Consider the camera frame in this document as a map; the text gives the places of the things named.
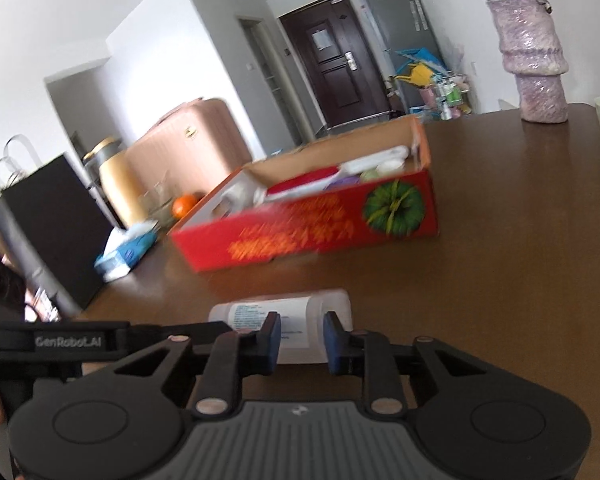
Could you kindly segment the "white jar lid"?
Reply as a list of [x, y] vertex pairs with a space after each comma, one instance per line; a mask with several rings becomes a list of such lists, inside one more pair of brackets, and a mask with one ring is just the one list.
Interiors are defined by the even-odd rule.
[[405, 170], [404, 158], [391, 158], [384, 160], [377, 167], [379, 176], [388, 176], [389, 174], [400, 174]]

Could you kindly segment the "green transparent case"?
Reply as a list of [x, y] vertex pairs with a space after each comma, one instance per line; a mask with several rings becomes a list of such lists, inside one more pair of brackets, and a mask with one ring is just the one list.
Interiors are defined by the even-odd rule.
[[376, 169], [370, 169], [363, 171], [362, 174], [359, 175], [359, 182], [367, 183], [377, 181], [381, 178], [381, 175]]

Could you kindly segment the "black paper bag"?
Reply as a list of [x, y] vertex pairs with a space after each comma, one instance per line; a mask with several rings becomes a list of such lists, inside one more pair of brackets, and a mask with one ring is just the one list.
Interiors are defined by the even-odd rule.
[[94, 263], [113, 224], [65, 156], [44, 165], [26, 136], [9, 141], [23, 145], [35, 170], [27, 172], [4, 146], [0, 164], [10, 174], [0, 178], [1, 239], [25, 281], [73, 318], [103, 287]]

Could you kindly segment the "white storage rack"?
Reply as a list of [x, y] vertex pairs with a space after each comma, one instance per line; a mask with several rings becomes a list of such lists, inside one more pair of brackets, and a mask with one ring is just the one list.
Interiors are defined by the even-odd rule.
[[472, 114], [469, 84], [464, 75], [435, 75], [427, 87], [420, 90], [430, 120], [457, 119]]

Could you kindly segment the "cream thermos bottle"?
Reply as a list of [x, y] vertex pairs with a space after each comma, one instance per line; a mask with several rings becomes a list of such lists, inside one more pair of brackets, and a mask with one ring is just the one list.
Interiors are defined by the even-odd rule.
[[144, 187], [125, 158], [121, 140], [108, 136], [83, 157], [83, 162], [97, 170], [102, 191], [125, 228], [148, 219], [140, 202]]

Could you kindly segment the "purple jar lid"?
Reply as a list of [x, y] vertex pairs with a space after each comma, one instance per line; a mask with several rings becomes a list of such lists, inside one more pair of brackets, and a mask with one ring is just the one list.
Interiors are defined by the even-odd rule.
[[358, 185], [359, 182], [361, 182], [361, 178], [355, 174], [354, 176], [347, 176], [331, 181], [329, 185], [325, 187], [325, 190], [329, 191], [334, 188], [346, 188], [347, 186]]

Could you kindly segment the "clear glass cup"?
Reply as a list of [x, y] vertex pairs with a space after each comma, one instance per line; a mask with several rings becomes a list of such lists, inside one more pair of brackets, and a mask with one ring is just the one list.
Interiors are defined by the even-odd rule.
[[175, 224], [172, 212], [174, 200], [174, 192], [170, 185], [164, 182], [158, 182], [139, 197], [148, 218], [158, 222], [162, 230], [168, 230]]

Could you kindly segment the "red cardboard box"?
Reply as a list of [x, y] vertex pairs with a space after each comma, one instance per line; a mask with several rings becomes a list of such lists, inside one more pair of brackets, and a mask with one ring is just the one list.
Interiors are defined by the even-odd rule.
[[[400, 174], [295, 200], [263, 202], [275, 184], [398, 145], [411, 150]], [[358, 128], [234, 171], [176, 224], [170, 238], [193, 270], [210, 271], [303, 252], [434, 236], [439, 221], [430, 166], [428, 139], [417, 118]], [[260, 189], [257, 204], [215, 218], [222, 192], [237, 183]]]

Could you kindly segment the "blue tissue pack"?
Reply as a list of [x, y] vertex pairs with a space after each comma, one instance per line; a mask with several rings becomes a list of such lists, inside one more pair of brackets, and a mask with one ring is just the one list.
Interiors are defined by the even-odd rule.
[[135, 223], [126, 230], [113, 228], [103, 252], [94, 260], [94, 270], [105, 283], [124, 278], [157, 239], [158, 222], [155, 220]]

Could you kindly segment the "orange fruit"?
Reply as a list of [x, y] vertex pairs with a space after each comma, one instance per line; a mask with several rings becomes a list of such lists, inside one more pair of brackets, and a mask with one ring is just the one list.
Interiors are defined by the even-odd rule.
[[176, 220], [185, 218], [190, 211], [201, 202], [204, 197], [201, 193], [185, 194], [175, 198], [172, 203], [172, 216]]

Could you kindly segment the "dark brown door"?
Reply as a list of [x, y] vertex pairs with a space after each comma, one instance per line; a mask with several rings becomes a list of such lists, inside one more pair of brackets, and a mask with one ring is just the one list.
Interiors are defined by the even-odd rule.
[[350, 0], [318, 0], [280, 21], [328, 127], [390, 112], [385, 83]]

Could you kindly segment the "pink suitcase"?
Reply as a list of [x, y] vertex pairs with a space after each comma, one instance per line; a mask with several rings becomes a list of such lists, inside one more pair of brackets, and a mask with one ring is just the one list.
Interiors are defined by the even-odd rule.
[[164, 115], [126, 148], [129, 166], [145, 188], [164, 182], [178, 194], [204, 195], [252, 154], [227, 104], [196, 99]]

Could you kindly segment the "red white lint brush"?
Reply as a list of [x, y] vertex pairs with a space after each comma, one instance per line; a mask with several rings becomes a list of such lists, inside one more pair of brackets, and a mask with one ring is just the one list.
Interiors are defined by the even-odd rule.
[[407, 146], [398, 145], [388, 150], [348, 160], [337, 166], [313, 170], [275, 184], [263, 195], [263, 202], [274, 203], [319, 194], [326, 191], [325, 187], [333, 180], [355, 174], [359, 177], [363, 171], [376, 169], [381, 162], [391, 158], [404, 158], [406, 162], [409, 154], [411, 150]]

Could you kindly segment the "pink textured vase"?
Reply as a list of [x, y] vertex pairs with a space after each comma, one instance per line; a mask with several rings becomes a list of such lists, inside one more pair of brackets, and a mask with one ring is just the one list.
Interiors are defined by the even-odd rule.
[[562, 124], [568, 104], [562, 75], [569, 70], [545, 0], [490, 0], [504, 70], [516, 80], [525, 122]]

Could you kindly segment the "white labelled bottle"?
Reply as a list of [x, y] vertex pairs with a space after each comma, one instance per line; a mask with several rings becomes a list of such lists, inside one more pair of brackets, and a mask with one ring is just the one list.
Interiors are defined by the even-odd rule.
[[216, 304], [209, 322], [224, 322], [234, 330], [259, 330], [269, 312], [281, 317], [278, 364], [327, 362], [324, 316], [336, 312], [343, 328], [353, 330], [350, 297], [344, 289], [298, 292], [283, 296], [260, 296]]

